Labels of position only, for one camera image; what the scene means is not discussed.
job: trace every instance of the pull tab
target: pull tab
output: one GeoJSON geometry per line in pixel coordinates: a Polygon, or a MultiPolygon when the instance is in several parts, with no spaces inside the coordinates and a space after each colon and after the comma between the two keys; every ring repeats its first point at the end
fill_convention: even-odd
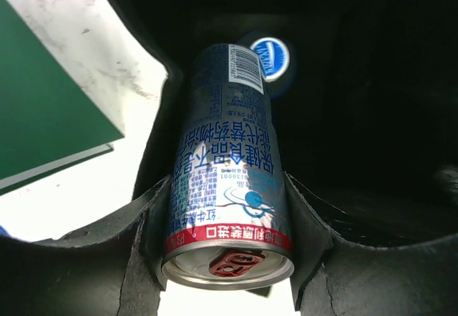
{"type": "Polygon", "coordinates": [[[208,271],[218,277],[239,277],[265,259],[264,255],[229,250],[210,263],[208,271]]]}

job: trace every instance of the can top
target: can top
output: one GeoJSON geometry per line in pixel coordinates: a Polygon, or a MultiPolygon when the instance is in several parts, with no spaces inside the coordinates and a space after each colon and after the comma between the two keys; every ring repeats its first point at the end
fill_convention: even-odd
{"type": "Polygon", "coordinates": [[[265,250],[265,244],[260,249],[253,248],[253,244],[250,244],[250,249],[236,247],[212,246],[184,251],[165,260],[162,271],[178,284],[225,291],[269,286],[288,278],[293,272],[290,259],[265,250]]]}

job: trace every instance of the green surface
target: green surface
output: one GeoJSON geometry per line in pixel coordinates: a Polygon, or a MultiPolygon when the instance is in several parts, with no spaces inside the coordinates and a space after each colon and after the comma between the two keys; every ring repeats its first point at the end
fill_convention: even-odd
{"type": "Polygon", "coordinates": [[[122,138],[0,0],[0,180],[122,138]]]}

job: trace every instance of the logo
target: logo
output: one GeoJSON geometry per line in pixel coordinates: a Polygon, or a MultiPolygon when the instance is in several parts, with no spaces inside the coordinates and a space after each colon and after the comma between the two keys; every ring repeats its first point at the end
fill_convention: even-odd
{"type": "Polygon", "coordinates": [[[263,203],[263,198],[260,194],[254,191],[249,191],[245,195],[240,194],[240,190],[229,187],[224,191],[224,197],[231,202],[229,205],[240,205],[243,211],[253,218],[261,218],[266,213],[272,212],[273,208],[263,203]]]}
{"type": "Polygon", "coordinates": [[[275,37],[263,37],[250,47],[260,59],[267,82],[274,82],[288,69],[290,54],[288,47],[275,37]]]}

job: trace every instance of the white barcode label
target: white barcode label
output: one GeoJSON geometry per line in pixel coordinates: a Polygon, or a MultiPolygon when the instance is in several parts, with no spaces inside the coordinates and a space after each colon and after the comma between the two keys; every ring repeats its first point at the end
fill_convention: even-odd
{"type": "Polygon", "coordinates": [[[254,51],[229,44],[229,82],[253,87],[264,94],[259,57],[254,51]]]}

